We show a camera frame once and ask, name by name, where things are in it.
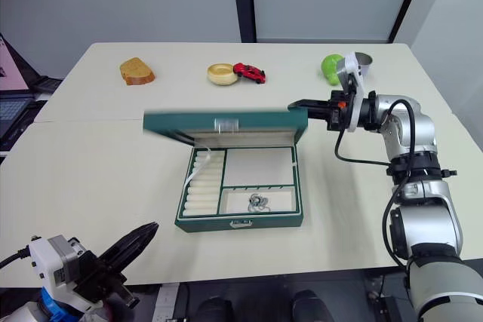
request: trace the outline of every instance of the metal cup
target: metal cup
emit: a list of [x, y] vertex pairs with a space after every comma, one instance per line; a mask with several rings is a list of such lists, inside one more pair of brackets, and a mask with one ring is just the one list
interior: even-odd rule
[[357, 62], [361, 67], [362, 77], [365, 77], [368, 73], [369, 66], [372, 64], [372, 57], [366, 53], [355, 52], [355, 58], [357, 58]]

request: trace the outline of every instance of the laptop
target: laptop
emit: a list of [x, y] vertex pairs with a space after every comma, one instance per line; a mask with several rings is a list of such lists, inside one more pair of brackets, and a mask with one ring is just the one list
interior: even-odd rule
[[5, 41], [1, 33], [0, 38], [2, 38], [2, 43], [5, 45], [8, 53], [10, 53], [11, 58], [14, 59], [15, 65], [22, 75], [24, 83], [30, 88], [30, 90], [40, 94], [52, 94], [60, 86], [62, 79], [40, 75], [11, 45], [8, 44], [7, 41]]
[[0, 139], [33, 101], [32, 91], [0, 36]]

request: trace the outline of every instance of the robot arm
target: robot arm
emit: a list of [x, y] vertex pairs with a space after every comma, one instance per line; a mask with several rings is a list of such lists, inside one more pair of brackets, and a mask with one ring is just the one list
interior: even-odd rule
[[[289, 108], [307, 108], [310, 118], [325, 120], [328, 130], [341, 132], [340, 138], [356, 127], [383, 136], [389, 159], [386, 172], [394, 182], [383, 236], [391, 257], [405, 268], [418, 320], [481, 321], [483, 279], [460, 259], [463, 235], [443, 180], [456, 171], [439, 166], [434, 124], [409, 97], [372, 91], [364, 98], [359, 70], [354, 53], [349, 54], [337, 64], [342, 91], [332, 91], [328, 101], [300, 100]], [[392, 247], [386, 240], [389, 215]], [[408, 261], [406, 266], [397, 257]]]
[[102, 307], [103, 299], [113, 293], [133, 308], [139, 299], [124, 286], [126, 277], [121, 271], [143, 252], [157, 230], [155, 222], [134, 229], [98, 258], [76, 238], [33, 237], [21, 257], [32, 259], [43, 284], [41, 298], [17, 309], [6, 321], [74, 322]]

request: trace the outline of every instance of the jewelry box compartment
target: jewelry box compartment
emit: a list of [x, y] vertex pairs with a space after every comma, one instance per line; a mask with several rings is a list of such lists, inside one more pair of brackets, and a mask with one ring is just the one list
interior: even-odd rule
[[186, 179], [175, 223], [187, 232], [303, 220], [295, 146], [194, 148]]

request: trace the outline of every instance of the red toy car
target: red toy car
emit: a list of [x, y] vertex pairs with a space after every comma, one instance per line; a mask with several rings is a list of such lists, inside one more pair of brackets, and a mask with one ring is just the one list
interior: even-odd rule
[[265, 83], [265, 72], [248, 64], [236, 63], [233, 66], [233, 72], [239, 77], [253, 79], [256, 83]]

